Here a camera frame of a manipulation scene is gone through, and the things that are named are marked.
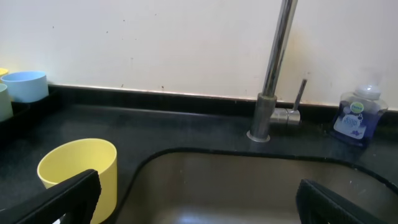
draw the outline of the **metal faucet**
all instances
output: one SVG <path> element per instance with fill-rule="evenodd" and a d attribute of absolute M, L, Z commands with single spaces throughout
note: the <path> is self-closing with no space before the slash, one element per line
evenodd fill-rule
<path fill-rule="evenodd" d="M 277 97 L 275 96 L 276 84 L 285 54 L 287 39 L 297 0 L 283 0 L 279 12 L 278 25 L 275 32 L 274 43 L 272 44 L 271 56 L 269 57 L 266 80 L 262 92 L 257 96 L 256 110 L 250 130 L 247 136 L 256 142 L 267 142 L 269 137 L 269 125 L 280 123 L 286 125 L 300 124 L 300 112 L 297 110 L 307 80 L 304 79 L 293 109 L 275 108 Z"/>

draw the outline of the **transparent bottle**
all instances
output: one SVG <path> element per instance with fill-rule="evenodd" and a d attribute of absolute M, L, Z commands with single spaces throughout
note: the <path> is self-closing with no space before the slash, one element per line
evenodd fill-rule
<path fill-rule="evenodd" d="M 387 103 L 380 99 L 377 85 L 360 85 L 344 93 L 330 134 L 348 144 L 367 147 Z"/>

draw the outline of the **green logo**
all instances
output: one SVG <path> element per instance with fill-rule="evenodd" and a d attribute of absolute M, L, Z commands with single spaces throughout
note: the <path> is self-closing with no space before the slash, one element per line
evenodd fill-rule
<path fill-rule="evenodd" d="M 360 102 L 354 102 L 351 104 L 351 106 L 349 108 L 354 113 L 360 113 L 363 111 L 363 104 Z"/>

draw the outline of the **sink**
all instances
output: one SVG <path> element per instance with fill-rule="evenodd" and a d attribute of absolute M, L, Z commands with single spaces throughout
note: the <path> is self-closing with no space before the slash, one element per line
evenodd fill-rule
<path fill-rule="evenodd" d="M 295 194 L 311 179 L 388 223 L 398 195 L 357 169 L 328 162 L 173 152 L 139 171 L 116 223 L 300 223 Z"/>

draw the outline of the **countertop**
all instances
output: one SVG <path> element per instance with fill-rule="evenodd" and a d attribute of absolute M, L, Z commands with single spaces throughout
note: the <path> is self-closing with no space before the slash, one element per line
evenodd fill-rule
<path fill-rule="evenodd" d="M 272 128 L 269 143 L 255 143 L 246 137 L 250 123 L 251 118 L 237 116 L 67 106 L 1 147 L 0 210 L 44 191 L 36 173 L 41 158 L 61 144 L 83 138 L 106 139 L 118 150 L 116 210 L 143 161 L 176 147 L 339 162 L 367 172 L 398 192 L 396 128 L 378 128 L 372 143 L 364 150 L 347 146 L 329 136 L 327 124 L 309 121 L 293 129 Z"/>

